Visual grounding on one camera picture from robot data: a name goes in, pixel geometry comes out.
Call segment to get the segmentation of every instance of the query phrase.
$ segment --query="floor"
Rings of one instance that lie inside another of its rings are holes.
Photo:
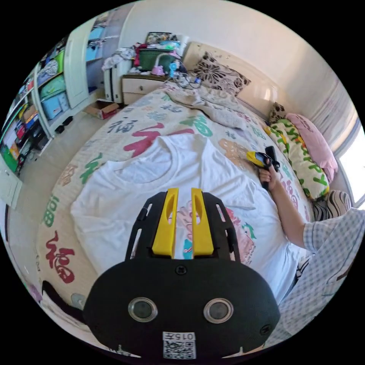
[[[16,270],[39,288],[36,266],[36,237],[49,195],[64,168],[105,121],[84,112],[74,116],[63,133],[44,152],[27,159],[20,174],[23,182],[16,209],[9,209],[7,245]]]

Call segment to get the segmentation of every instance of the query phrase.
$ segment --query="nightstand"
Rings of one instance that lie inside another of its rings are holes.
[[[156,90],[168,79],[168,76],[140,75],[129,73],[122,77],[122,92],[125,105],[140,99],[143,95]]]

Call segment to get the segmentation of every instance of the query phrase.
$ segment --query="hand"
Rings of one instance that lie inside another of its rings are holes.
[[[261,183],[267,181],[269,183],[269,190],[272,191],[276,186],[280,185],[278,173],[275,171],[273,165],[269,167],[269,171],[260,168],[259,169],[259,178]]]

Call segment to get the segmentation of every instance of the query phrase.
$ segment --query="window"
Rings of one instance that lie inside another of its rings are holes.
[[[355,207],[365,205],[365,133],[360,130],[348,150],[340,157]]]

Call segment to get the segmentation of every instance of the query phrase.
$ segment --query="green basket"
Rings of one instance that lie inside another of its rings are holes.
[[[57,61],[58,64],[58,71],[57,73],[63,72],[63,56],[65,55],[65,50],[61,51],[54,59]]]
[[[140,50],[140,67],[143,71],[152,71],[156,63],[156,58],[161,53],[168,53],[165,49],[141,49]],[[174,56],[161,56],[158,66],[163,67],[163,71],[168,73],[170,71],[170,63],[175,61]]]

